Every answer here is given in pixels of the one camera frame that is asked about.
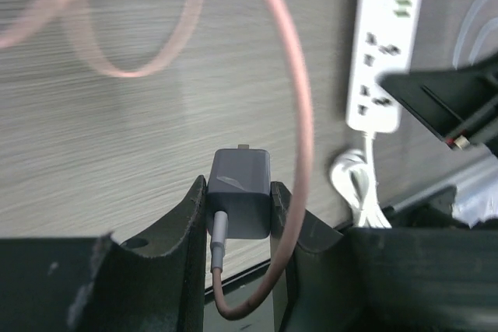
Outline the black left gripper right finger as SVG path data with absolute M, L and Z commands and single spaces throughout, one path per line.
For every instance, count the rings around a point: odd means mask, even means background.
M 389 229 L 332 228 L 307 213 L 272 292 L 277 331 L 495 331 L 497 224 L 465 228 L 448 186 Z

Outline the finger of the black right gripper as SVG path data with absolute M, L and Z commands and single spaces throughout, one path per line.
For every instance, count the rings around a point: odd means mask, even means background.
M 380 86 L 451 149 L 497 149 L 497 56 L 455 70 L 390 73 Z

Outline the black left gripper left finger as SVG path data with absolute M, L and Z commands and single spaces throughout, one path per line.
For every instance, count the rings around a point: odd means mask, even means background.
M 1 241 L 3 331 L 200 331 L 205 178 L 147 229 Z

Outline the white power strip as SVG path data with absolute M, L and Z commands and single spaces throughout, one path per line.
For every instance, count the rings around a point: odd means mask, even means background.
M 357 0 L 345 122 L 355 131 L 393 133 L 400 105 L 380 86 L 411 64 L 422 0 Z

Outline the dark grey charger plug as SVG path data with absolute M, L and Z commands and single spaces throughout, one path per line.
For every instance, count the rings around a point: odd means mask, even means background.
M 264 239 L 271 229 L 270 155 L 264 149 L 219 149 L 205 193 L 207 230 L 214 216 L 228 217 L 228 239 Z

